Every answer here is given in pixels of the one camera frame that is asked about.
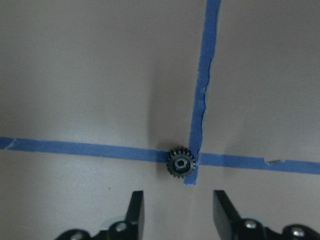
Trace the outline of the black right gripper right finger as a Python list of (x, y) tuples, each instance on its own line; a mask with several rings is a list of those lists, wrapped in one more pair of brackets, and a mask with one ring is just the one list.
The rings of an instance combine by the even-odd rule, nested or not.
[(213, 222), (221, 240), (235, 239), (241, 216), (224, 190), (213, 191)]

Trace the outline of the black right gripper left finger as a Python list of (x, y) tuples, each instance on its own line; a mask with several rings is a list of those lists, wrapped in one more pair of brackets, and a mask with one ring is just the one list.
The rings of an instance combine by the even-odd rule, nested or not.
[(142, 240), (145, 226), (145, 201), (143, 190), (132, 192), (125, 215), (125, 222), (129, 224), (129, 239)]

